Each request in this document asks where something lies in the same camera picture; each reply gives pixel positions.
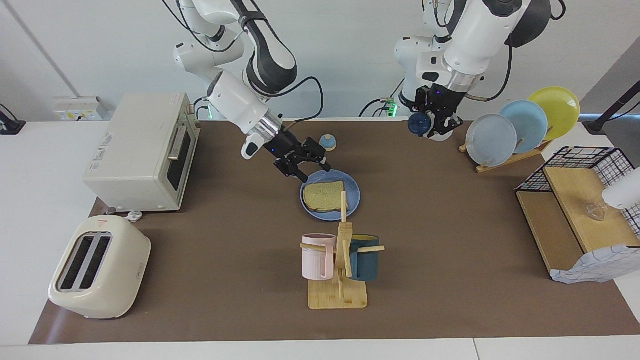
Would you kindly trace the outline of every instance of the wooden base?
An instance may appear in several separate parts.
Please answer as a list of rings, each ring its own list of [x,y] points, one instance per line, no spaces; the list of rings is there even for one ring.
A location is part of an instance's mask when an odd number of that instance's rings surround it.
[[[476,167],[476,172],[478,174],[482,174],[483,172],[487,172],[487,171],[493,170],[495,168],[504,167],[504,166],[507,166],[509,164],[513,164],[513,163],[516,163],[518,161],[521,161],[521,160],[524,160],[524,159],[528,159],[528,158],[531,158],[531,157],[536,156],[536,155],[540,155],[549,146],[549,144],[551,144],[551,141],[542,143],[542,145],[540,145],[539,147],[537,147],[537,148],[535,148],[535,149],[533,149],[533,150],[531,150],[529,152],[525,152],[524,154],[514,154],[506,162],[504,162],[503,164],[498,165],[496,167],[487,167],[487,166],[484,166],[484,165],[480,165],[480,166]],[[461,147],[458,148],[458,150],[460,152],[467,152],[467,145],[466,144],[462,145]]]
[[[367,283],[351,279],[342,280],[344,296],[339,296],[338,270],[333,279],[327,281],[309,280],[309,309],[364,309],[369,304]]]

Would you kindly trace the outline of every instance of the black stand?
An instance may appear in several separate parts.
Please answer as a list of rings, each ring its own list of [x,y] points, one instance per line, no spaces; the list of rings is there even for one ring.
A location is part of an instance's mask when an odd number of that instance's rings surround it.
[[[620,109],[622,109],[622,107],[629,101],[631,101],[631,99],[633,99],[634,96],[636,96],[638,93],[640,93],[640,81],[632,86],[631,89],[629,89],[629,91],[625,93],[625,95],[622,95],[622,97],[618,101],[616,101],[615,104],[611,105],[611,107],[604,114],[602,114],[602,116],[599,117],[598,120],[585,121],[582,123],[582,125],[584,125],[584,127],[587,129],[587,131],[589,131],[589,134],[591,135],[606,135],[607,133],[602,130],[604,124],[607,121],[611,121],[611,117],[613,117],[613,115],[615,115]]]
[[[0,135],[18,135],[26,121],[11,120],[0,111]]]

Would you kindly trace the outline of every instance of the power outlet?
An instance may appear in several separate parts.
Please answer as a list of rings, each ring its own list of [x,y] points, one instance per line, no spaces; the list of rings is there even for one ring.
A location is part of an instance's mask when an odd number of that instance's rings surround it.
[[[103,121],[108,113],[95,96],[54,97],[53,112],[60,121]]]

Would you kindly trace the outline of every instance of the pink mug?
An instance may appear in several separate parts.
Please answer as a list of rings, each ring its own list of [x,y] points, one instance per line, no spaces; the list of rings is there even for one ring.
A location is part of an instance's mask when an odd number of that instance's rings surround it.
[[[302,242],[324,247],[324,251],[302,249],[302,276],[316,281],[332,279],[335,235],[306,234],[302,236]]]

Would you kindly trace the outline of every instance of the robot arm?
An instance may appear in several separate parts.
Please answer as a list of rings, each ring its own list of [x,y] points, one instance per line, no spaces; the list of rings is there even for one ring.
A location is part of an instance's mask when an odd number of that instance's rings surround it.
[[[269,21],[253,0],[231,0],[239,14],[238,23],[253,43],[246,67],[251,85],[274,95],[293,84],[298,76],[296,59],[280,41]]]
[[[413,121],[410,119],[410,129],[434,140],[446,140],[453,129],[462,125],[456,116],[458,105],[514,30],[518,41],[509,41],[518,47],[535,39],[550,18],[549,0],[444,2],[438,4],[434,0],[433,5],[445,5],[440,9],[448,10],[446,13],[438,14],[430,8],[425,11],[425,24],[436,34],[428,51],[415,54],[416,50],[424,50],[424,46],[408,45],[415,37],[403,38],[396,45],[396,58],[404,60],[406,77],[413,78],[405,83],[399,99],[411,112],[418,113],[412,116]],[[519,28],[523,18],[527,26]],[[449,23],[442,28],[439,24],[445,19]]]
[[[329,171],[331,166],[326,162],[324,148],[311,138],[300,143],[293,133],[284,129],[280,118],[274,116],[256,96],[258,93],[268,98],[281,92],[296,80],[298,69],[293,54],[277,37],[255,2],[179,1],[189,27],[199,33],[196,36],[204,37],[213,49],[228,48],[226,51],[210,52],[199,44],[182,43],[176,47],[174,55],[184,70],[207,82],[209,102],[247,135],[241,150],[242,157],[251,159],[264,147],[276,158],[274,165],[283,175],[297,177],[305,183],[308,177],[298,169],[300,163],[315,162],[323,170]],[[254,46],[246,67],[246,83],[218,68],[242,57],[243,52],[235,48],[237,43],[231,45],[233,35],[225,37],[225,34],[233,33],[223,25],[234,21],[238,21]]]

